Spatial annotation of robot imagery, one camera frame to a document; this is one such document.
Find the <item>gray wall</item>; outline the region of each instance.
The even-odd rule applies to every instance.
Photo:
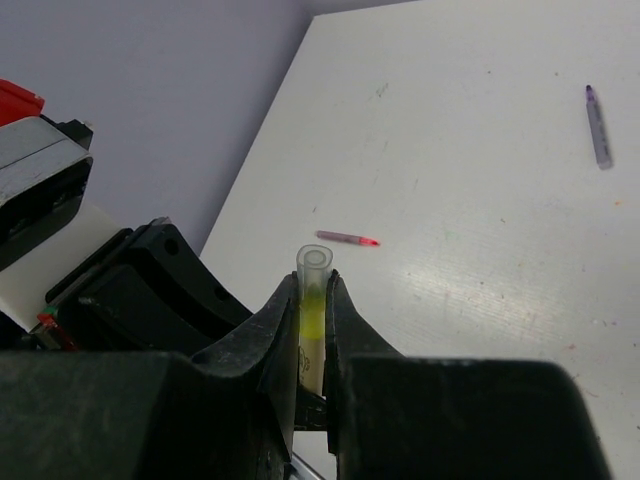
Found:
[[[314,15],[324,13],[345,12],[347,10],[357,10],[359,8],[379,7],[381,5],[391,5],[394,3],[405,3],[415,0],[303,0],[309,5],[309,9]]]
[[[310,21],[303,0],[5,0],[0,77],[89,120],[88,198],[200,251]]]

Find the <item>marker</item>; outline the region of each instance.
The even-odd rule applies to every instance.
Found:
[[[604,123],[602,121],[602,114],[600,113],[600,105],[596,100],[596,94],[591,88],[591,85],[587,85],[587,116],[589,117],[589,126],[591,127],[591,138],[593,139],[593,149],[596,152],[596,162],[600,170],[606,170],[613,166],[611,155],[609,154],[609,147],[607,142],[607,135],[604,131]]]
[[[379,247],[380,242],[373,238],[360,237],[358,235],[347,235],[346,233],[325,232],[324,230],[318,230],[316,237],[322,240],[331,240],[333,242],[341,243],[353,243],[355,245],[362,245],[365,247]]]

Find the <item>screw hole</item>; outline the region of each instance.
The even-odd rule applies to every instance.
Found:
[[[170,238],[164,242],[164,249],[167,251],[169,255],[177,255],[178,254],[178,242]]]
[[[222,287],[216,288],[213,293],[218,297],[218,300],[222,300],[223,302],[231,297],[231,294]]]

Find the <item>white table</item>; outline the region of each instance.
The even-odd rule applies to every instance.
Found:
[[[613,472],[637,478],[638,25],[637,0],[317,17],[202,260],[255,310],[316,229],[381,240],[327,244],[379,333],[408,355],[559,363]],[[609,130],[606,172],[587,83]]]

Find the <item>purple marker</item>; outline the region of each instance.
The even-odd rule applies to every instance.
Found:
[[[596,152],[596,162],[598,162],[600,170],[611,168],[613,166],[613,161],[609,154],[607,135],[604,131],[600,105],[596,100],[596,94],[593,91],[593,88],[591,88],[591,85],[587,85],[587,116],[589,117],[589,126],[591,127],[593,149]]]

